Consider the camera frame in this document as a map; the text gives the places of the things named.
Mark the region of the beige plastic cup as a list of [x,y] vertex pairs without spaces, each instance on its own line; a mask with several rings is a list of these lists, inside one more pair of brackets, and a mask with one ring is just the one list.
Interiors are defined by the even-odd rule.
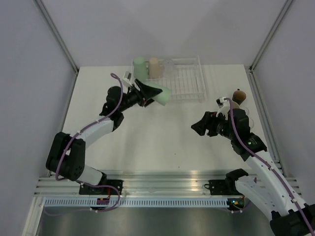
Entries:
[[232,109],[240,109],[240,106],[238,103],[232,101]]

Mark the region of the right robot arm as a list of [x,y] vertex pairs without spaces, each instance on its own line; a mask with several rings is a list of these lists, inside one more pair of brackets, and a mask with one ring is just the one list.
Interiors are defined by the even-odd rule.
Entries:
[[251,132],[244,110],[233,109],[226,117],[218,112],[205,112],[191,128],[199,136],[221,135],[229,139],[233,150],[255,171],[263,187],[243,169],[227,173],[224,187],[230,194],[247,197],[269,220],[274,235],[315,234],[315,206],[307,204],[282,175],[267,146]]

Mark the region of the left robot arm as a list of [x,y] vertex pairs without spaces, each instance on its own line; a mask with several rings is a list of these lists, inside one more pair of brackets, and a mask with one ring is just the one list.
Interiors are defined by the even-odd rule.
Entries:
[[90,186],[96,194],[107,190],[107,175],[86,165],[86,149],[101,137],[114,132],[123,122],[123,112],[134,105],[147,107],[163,90],[135,80],[127,92],[123,86],[108,89],[106,102],[99,116],[75,133],[55,135],[46,161],[47,170],[55,173],[57,181],[70,180]]

